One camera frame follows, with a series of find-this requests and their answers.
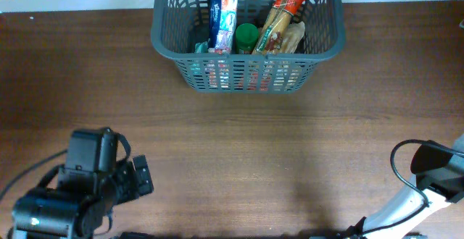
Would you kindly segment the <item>beige snack bag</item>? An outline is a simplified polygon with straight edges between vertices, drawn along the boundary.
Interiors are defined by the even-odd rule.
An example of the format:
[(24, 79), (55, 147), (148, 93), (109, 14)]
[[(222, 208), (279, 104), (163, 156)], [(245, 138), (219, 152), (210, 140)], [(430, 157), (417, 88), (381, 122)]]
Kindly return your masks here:
[[(305, 29), (304, 22), (294, 22), (290, 24), (283, 32), (283, 36), (278, 39), (280, 47), (272, 50), (271, 54), (293, 54), (305, 35)], [(285, 79), (288, 76), (288, 68), (288, 61), (278, 66), (278, 75), (275, 77), (277, 83), (274, 84), (275, 89), (282, 89)]]

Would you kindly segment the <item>green lid Knorr jar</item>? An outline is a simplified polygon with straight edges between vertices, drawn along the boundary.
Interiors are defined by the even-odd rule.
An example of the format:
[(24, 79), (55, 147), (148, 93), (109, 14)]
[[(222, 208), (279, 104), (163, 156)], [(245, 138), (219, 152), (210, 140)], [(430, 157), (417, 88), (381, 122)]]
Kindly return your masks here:
[(235, 32), (236, 52), (238, 54), (251, 54), (259, 36), (258, 28), (251, 23), (244, 23), (238, 26)]

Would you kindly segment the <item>teal tissue packet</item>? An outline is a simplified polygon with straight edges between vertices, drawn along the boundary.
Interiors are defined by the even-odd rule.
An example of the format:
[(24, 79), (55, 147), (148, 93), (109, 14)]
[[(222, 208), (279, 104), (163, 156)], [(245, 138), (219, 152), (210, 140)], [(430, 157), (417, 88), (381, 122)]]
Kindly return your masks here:
[[(210, 52), (209, 41), (198, 42), (195, 44), (194, 53), (195, 54), (208, 54)], [(203, 72), (207, 73), (207, 69), (210, 64), (206, 62), (200, 62), (199, 60), (194, 60), (191, 64), (191, 72), (193, 76), (200, 76)]]

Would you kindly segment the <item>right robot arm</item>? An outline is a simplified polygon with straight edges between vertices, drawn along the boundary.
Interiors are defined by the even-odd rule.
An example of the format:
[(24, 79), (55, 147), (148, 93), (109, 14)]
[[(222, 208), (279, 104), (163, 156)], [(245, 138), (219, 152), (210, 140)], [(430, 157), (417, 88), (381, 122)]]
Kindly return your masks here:
[[(407, 180), (399, 173), (395, 156), (410, 144), (418, 150)], [(403, 238), (433, 213), (463, 200), (463, 136), (451, 148), (431, 140), (401, 141), (391, 151), (390, 165), (404, 187), (379, 211), (349, 227), (342, 238)]]

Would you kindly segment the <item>Kleenex tissue multipack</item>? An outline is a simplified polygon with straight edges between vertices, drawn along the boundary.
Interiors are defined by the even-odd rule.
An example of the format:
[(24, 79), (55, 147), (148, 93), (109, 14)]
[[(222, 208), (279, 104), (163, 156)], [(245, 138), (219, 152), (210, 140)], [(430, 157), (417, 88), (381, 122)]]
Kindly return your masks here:
[(210, 0), (208, 53), (222, 55), (232, 52), (238, 2)]

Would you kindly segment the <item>grey plastic shopping basket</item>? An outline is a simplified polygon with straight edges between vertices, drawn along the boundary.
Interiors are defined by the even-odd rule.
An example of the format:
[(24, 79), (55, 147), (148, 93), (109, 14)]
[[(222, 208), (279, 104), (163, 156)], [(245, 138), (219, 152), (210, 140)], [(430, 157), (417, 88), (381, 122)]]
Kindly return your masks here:
[[(237, 23), (262, 27), (274, 1), (238, 0)], [(210, 0), (154, 0), (152, 45), (199, 92), (291, 93), (344, 46), (341, 0), (304, 0), (292, 18), (305, 24), (293, 54), (200, 54), (194, 46), (209, 38), (210, 9)]]

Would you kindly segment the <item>spaghetti pasta package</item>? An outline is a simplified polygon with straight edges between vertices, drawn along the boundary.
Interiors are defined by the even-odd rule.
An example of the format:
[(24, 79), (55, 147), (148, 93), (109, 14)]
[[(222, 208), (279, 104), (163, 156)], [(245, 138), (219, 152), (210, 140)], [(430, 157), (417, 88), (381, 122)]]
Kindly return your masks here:
[[(267, 55), (271, 51), (278, 49), (280, 43), (278, 39), (283, 36), (286, 28), (292, 24), (293, 16), (305, 0), (275, 0), (266, 18), (265, 24), (259, 30), (260, 36), (257, 40), (253, 54)], [(251, 73), (246, 87), (249, 91), (269, 91), (281, 90), (275, 89), (274, 84), (277, 83), (276, 76), (278, 75), (278, 64), (274, 61), (264, 62), (263, 68), (252, 62), (251, 66), (256, 70)]]

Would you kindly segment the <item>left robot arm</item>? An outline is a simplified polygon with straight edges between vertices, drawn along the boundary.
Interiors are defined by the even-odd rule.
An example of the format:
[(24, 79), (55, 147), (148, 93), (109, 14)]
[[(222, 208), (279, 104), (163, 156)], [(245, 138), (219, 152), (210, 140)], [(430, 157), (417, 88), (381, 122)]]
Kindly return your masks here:
[(73, 131), (65, 155), (16, 201), (10, 238), (92, 238), (115, 206), (154, 190), (146, 157), (108, 127)]

